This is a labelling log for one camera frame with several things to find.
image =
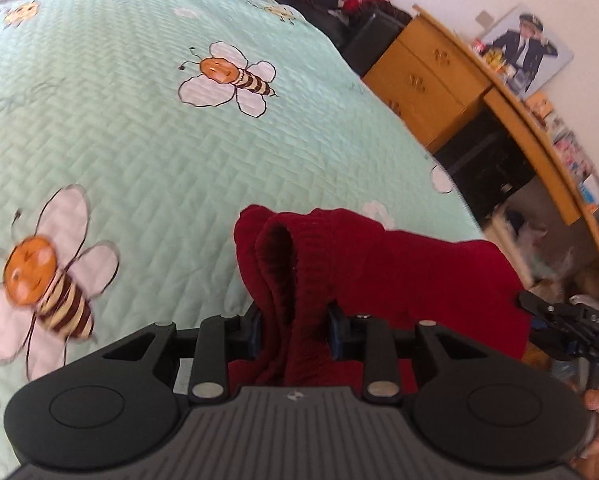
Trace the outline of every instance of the bed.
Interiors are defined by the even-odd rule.
[[[251,203],[481,237],[452,182],[317,29],[270,0],[0,0],[0,478],[27,380],[249,298]]]

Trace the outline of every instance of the red fabric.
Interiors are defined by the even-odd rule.
[[[238,265],[262,311],[262,353],[229,365],[238,384],[361,387],[361,363],[332,361],[327,304],[351,316],[382,317],[411,329],[421,319],[520,358],[530,318],[515,306],[519,279],[499,249],[484,240],[450,243],[385,231],[356,213],[315,209],[279,213],[257,205],[235,226]],[[416,391],[401,362],[405,391]]]

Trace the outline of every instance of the gray ribbed panel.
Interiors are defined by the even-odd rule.
[[[304,397],[291,400],[299,392]],[[436,455],[397,410],[349,388],[246,387],[197,408],[169,444],[118,470],[87,475],[25,466],[10,480],[502,480]],[[569,468],[508,478],[578,479]]]

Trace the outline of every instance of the circular pad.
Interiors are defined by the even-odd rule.
[[[512,360],[452,362],[422,387],[412,414],[439,452],[477,468],[520,472],[570,458],[588,422],[567,386]]]
[[[80,386],[60,393],[51,402],[51,415],[64,426],[97,428],[112,422],[124,409],[124,398],[104,386]]]

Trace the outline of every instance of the black cabinet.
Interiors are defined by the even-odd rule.
[[[480,225],[535,170],[490,110],[480,113],[435,153]]]

